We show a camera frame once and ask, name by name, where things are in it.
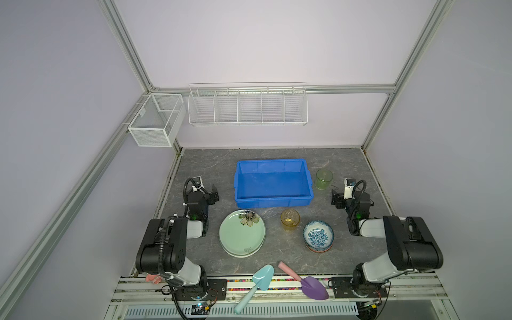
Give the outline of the green flower plate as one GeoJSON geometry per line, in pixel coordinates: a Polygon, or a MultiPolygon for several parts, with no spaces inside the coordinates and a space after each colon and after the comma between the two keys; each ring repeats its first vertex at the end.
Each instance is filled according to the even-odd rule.
{"type": "Polygon", "coordinates": [[[219,241],[223,250],[238,258],[256,253],[262,247],[265,235],[264,221],[249,209],[230,213],[219,228],[219,241]]]}

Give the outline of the white watermelon plate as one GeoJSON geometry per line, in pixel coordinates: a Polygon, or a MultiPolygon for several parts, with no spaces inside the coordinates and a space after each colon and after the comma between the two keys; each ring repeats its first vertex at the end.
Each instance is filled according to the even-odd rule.
{"type": "Polygon", "coordinates": [[[261,241],[254,242],[253,246],[244,248],[242,248],[241,246],[235,246],[234,248],[228,247],[222,241],[220,242],[220,244],[224,252],[227,253],[228,255],[235,258],[246,258],[256,254],[262,248],[264,242],[265,238],[263,238],[261,241]]]}

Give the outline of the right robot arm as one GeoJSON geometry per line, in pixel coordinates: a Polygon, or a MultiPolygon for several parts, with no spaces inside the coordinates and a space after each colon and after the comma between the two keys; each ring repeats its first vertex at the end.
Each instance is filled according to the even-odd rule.
{"type": "Polygon", "coordinates": [[[331,204],[347,213],[351,235],[386,242],[385,253],[355,267],[347,286],[357,297],[377,293],[387,281],[406,273],[443,266],[441,249],[423,218],[388,215],[372,219],[369,208],[373,203],[364,191],[355,191],[350,198],[332,191],[331,204]]]}

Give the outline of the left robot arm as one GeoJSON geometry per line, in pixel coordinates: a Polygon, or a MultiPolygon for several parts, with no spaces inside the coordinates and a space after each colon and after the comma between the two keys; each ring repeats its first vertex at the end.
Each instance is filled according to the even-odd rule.
{"type": "Polygon", "coordinates": [[[183,216],[150,220],[136,255],[136,270],[160,276],[172,293],[188,295],[190,299],[206,297],[206,271],[186,257],[187,241],[206,236],[209,207],[218,201],[216,186],[211,192],[193,188],[185,192],[183,216]]]}

